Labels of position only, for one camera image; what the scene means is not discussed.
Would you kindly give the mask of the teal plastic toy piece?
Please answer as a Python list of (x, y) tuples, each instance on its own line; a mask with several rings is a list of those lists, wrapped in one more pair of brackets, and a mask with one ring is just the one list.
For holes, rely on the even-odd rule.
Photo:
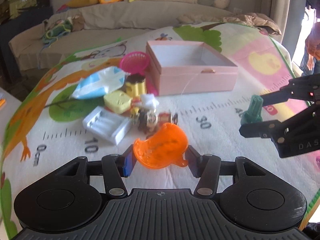
[(259, 95), (253, 95), (249, 107), (244, 111), (241, 118), (240, 124), (252, 124), (257, 122), (262, 122), (263, 118), (261, 116), (261, 111), (263, 107), (263, 98)]

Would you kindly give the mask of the orange plastic toy cup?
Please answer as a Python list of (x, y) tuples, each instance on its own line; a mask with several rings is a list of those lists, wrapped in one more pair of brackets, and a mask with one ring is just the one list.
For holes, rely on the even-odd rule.
[(188, 138), (180, 127), (165, 123), (148, 139), (136, 139), (133, 153), (140, 164), (149, 169), (162, 169), (171, 164), (186, 167), (188, 161), (183, 155), (188, 145)]

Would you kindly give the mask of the white battery holder case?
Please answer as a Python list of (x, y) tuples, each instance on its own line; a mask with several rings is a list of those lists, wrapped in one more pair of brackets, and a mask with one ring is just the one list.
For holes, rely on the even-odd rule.
[(82, 121), (83, 127), (114, 145), (118, 145), (132, 127), (130, 118), (98, 106)]

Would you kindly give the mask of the chibi doll keychain figure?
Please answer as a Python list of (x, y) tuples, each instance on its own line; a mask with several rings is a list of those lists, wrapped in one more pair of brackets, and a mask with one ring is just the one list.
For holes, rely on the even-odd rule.
[(145, 134), (155, 133), (166, 123), (177, 124), (178, 114), (171, 112), (154, 112), (148, 109), (140, 109), (137, 115), (137, 126), (140, 132)]

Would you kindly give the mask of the yellow brown toy stool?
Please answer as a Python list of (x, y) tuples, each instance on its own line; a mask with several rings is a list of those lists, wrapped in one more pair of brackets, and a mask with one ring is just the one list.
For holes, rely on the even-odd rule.
[(138, 73), (129, 75), (125, 81), (125, 90), (131, 98), (146, 94), (145, 76)]

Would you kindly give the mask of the pink plastic toy basket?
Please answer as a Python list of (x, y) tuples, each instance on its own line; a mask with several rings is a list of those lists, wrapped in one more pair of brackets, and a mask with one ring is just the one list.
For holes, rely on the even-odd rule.
[(119, 68), (130, 74), (144, 75), (149, 63), (150, 57), (148, 54), (142, 51), (134, 51), (121, 59)]

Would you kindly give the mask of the yellow cheese-shaped toy box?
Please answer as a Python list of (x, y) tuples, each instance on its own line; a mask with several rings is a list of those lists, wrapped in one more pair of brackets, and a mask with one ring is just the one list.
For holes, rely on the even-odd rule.
[(116, 114), (123, 114), (131, 107), (131, 97), (122, 90), (115, 90), (103, 97), (105, 106)]

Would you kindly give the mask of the white fluffy cloud toy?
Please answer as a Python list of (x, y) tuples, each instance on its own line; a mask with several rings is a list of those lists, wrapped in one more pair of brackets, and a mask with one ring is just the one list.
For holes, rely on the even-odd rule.
[(140, 105), (144, 109), (155, 111), (159, 106), (159, 101), (155, 98), (154, 94), (142, 94), (140, 100)]

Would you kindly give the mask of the colourful cartoon play mat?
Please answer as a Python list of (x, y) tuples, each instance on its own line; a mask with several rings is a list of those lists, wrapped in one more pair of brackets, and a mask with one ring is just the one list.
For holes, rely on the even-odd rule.
[(21, 230), (14, 213), (17, 194), (29, 184), (78, 156), (99, 160), (107, 154), (124, 152), (143, 134), (131, 128), (114, 145), (86, 130), (84, 118), (102, 98), (74, 100), (78, 83), (102, 67), (116, 66), (122, 53), (144, 51), (148, 41), (166, 34), (169, 41), (206, 42), (238, 67), (235, 86), (227, 92), (160, 96), (158, 112), (178, 115), (178, 125), (189, 143), (202, 154), (216, 154), (225, 160), (245, 156), (299, 189), (307, 199), (308, 212), (319, 205), (319, 152), (280, 159), (272, 141), (245, 139), (239, 134), (240, 120), (251, 96), (274, 92), (293, 78), (291, 56), (279, 42), (262, 30), (237, 24), (210, 23), (165, 27), (154, 31), (123, 30), (112, 36), (99, 35), (107, 54), (94, 59), (99, 47), (84, 41), (76, 50), (49, 70), (16, 109), (3, 107), (9, 117), (3, 140), (1, 182), (1, 239), (11, 239)]

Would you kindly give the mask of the crumpled brown blanket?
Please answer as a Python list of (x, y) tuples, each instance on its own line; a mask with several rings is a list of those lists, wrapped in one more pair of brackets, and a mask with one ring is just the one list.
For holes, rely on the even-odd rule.
[(202, 22), (235, 23), (249, 27), (265, 29), (267, 33), (270, 35), (282, 35), (282, 32), (279, 26), (276, 24), (276, 22), (274, 22), (274, 20), (262, 13), (249, 12), (246, 14), (219, 17), (214, 17), (210, 15), (184, 14), (182, 16), (179, 16), (177, 20), (181, 24), (192, 24)]

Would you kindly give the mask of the pink cardboard box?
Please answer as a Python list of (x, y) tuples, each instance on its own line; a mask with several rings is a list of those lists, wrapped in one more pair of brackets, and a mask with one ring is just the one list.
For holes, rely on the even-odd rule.
[(204, 42), (148, 41), (149, 74), (159, 96), (234, 88), (238, 67)]

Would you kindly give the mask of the orange pencil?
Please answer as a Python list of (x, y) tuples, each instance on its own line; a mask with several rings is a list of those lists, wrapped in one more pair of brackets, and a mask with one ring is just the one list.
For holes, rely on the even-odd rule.
[(6, 100), (5, 99), (1, 99), (0, 100), (0, 107), (2, 107), (5, 103), (6, 103)]

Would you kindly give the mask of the green knitted cloth bundle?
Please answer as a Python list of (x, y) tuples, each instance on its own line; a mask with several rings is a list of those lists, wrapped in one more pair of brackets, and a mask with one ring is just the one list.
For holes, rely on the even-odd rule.
[(72, 32), (73, 22), (71, 19), (58, 20), (44, 33), (42, 42), (44, 45), (50, 45), (60, 37)]

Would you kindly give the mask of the beige sofa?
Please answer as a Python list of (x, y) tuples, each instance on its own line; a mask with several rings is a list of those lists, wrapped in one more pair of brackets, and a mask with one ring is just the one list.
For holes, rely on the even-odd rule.
[[(96, 4), (55, 14), (16, 35), (9, 41), (9, 47), (21, 71), (37, 66), (52, 68), (76, 51), (111, 44), (118, 38), (125, 40), (151, 30), (177, 26), (178, 17), (185, 14), (225, 17), (232, 13), (205, 5), (171, 1)], [(84, 18), (84, 29), (59, 38), (48, 48), (44, 47), (42, 36), (48, 27), (76, 15)]]

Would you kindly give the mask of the yellow long plush pillow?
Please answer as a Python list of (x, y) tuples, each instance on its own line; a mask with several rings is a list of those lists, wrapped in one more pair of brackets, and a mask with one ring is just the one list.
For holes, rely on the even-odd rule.
[(98, 4), (99, 0), (71, 0), (66, 3), (69, 8), (81, 8)]

